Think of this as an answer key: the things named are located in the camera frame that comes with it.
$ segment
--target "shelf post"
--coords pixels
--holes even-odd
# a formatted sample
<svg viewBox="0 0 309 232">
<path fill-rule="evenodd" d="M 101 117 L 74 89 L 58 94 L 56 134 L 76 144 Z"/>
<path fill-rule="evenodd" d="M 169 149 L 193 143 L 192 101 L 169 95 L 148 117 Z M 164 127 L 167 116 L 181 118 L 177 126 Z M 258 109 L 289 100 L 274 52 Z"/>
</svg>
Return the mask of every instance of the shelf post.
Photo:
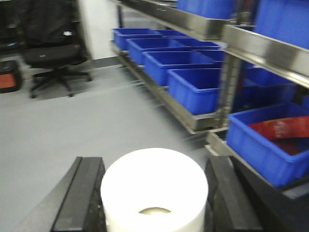
<svg viewBox="0 0 309 232">
<path fill-rule="evenodd" d="M 233 107 L 241 64 L 241 59 L 230 54 L 225 55 L 220 79 L 219 108 L 216 112 L 219 128 L 228 125 L 227 115 Z"/>
</svg>

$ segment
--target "chair base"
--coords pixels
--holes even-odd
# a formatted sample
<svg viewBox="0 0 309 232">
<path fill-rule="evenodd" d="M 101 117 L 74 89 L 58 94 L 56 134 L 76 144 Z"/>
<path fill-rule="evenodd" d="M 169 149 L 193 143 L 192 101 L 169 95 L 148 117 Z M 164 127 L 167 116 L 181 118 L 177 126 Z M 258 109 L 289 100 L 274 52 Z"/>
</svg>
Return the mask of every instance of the chair base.
<svg viewBox="0 0 309 232">
<path fill-rule="evenodd" d="M 46 85 L 47 83 L 53 81 L 54 79 L 56 79 L 60 84 L 62 84 L 66 88 L 67 92 L 69 93 L 68 94 L 69 97 L 73 97 L 74 93 L 71 87 L 69 86 L 67 80 L 64 78 L 65 76 L 84 76 L 86 77 L 87 81 L 92 81 L 90 74 L 87 72 L 86 73 L 85 72 L 74 72 L 74 71 L 70 71 L 67 67 L 61 68 L 61 69 L 56 68 L 50 72 L 45 72 L 45 73 L 43 72 L 43 73 L 35 74 L 33 76 L 33 82 L 35 83 L 35 85 L 30 89 L 30 97 L 35 98 L 36 94 L 34 93 L 34 91 Z M 37 77 L 43 77 L 43 79 L 38 81 Z"/>
</svg>

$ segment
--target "white wall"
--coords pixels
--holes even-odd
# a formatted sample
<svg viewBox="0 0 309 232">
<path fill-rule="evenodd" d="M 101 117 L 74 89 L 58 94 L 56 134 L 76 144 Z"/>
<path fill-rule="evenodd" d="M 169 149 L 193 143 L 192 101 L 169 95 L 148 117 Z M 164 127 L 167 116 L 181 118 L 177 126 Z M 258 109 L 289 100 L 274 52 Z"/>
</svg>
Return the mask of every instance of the white wall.
<svg viewBox="0 0 309 232">
<path fill-rule="evenodd" d="M 116 5 L 109 0 L 78 0 L 86 46 L 92 59 L 115 56 L 110 49 L 117 26 Z"/>
</svg>

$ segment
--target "stainless steel shelf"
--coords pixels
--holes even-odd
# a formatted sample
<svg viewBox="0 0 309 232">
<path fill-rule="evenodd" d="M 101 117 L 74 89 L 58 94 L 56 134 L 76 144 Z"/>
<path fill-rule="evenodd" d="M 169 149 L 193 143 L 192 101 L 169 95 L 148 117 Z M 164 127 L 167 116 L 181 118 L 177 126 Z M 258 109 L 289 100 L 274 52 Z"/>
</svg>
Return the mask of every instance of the stainless steel shelf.
<svg viewBox="0 0 309 232">
<path fill-rule="evenodd" d="M 215 156 L 233 156 L 237 158 L 255 175 L 257 175 L 259 178 L 263 179 L 266 183 L 271 185 L 252 166 L 250 166 L 242 157 L 240 157 L 231 147 L 229 147 L 226 144 L 225 141 L 226 134 L 227 134 L 227 128 L 220 128 L 208 131 L 206 136 L 207 145 L 205 147 L 209 150 L 210 153 L 212 153 Z"/>
<path fill-rule="evenodd" d="M 145 86 L 157 97 L 165 107 L 182 123 L 182 125 L 191 134 L 203 133 L 209 129 L 213 129 L 217 124 L 215 113 L 192 115 L 181 104 L 173 99 L 168 93 L 166 87 L 158 85 L 149 75 L 147 75 L 136 63 L 134 63 L 127 55 L 122 52 L 114 42 L 111 42 L 112 50 L 117 54 L 121 63 L 141 80 Z"/>
<path fill-rule="evenodd" d="M 221 40 L 224 25 L 230 22 L 229 20 L 205 18 L 177 10 L 154 0 L 122 0 L 114 2 L 120 6 L 136 10 L 166 27 L 181 31 L 200 40 Z"/>
<path fill-rule="evenodd" d="M 309 50 L 254 33 L 252 29 L 225 25 L 225 51 L 309 88 Z"/>
</svg>

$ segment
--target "red case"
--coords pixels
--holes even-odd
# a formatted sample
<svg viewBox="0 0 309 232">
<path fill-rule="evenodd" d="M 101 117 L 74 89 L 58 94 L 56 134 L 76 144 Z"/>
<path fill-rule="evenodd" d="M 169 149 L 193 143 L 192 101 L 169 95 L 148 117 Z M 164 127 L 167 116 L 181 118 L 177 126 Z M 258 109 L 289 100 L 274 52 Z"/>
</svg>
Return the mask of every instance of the red case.
<svg viewBox="0 0 309 232">
<path fill-rule="evenodd" d="M 14 92 L 21 88 L 22 78 L 15 60 L 0 62 L 0 93 Z"/>
</svg>

